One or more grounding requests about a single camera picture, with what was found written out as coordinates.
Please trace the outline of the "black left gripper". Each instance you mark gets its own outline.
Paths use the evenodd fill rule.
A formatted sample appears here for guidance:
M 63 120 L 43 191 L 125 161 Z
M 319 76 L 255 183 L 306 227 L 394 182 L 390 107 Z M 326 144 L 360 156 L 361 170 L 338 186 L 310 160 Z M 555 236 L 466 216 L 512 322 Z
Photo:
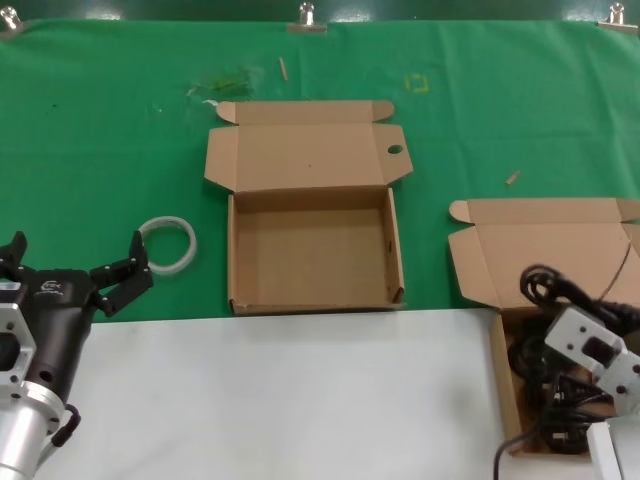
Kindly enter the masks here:
M 32 269 L 22 262 L 27 246 L 25 234 L 17 231 L 1 247 L 1 284 L 27 287 L 26 321 L 36 352 L 26 379 L 66 401 L 96 310 L 112 317 L 153 286 L 148 254 L 136 230 L 125 259 L 89 275 L 74 269 Z

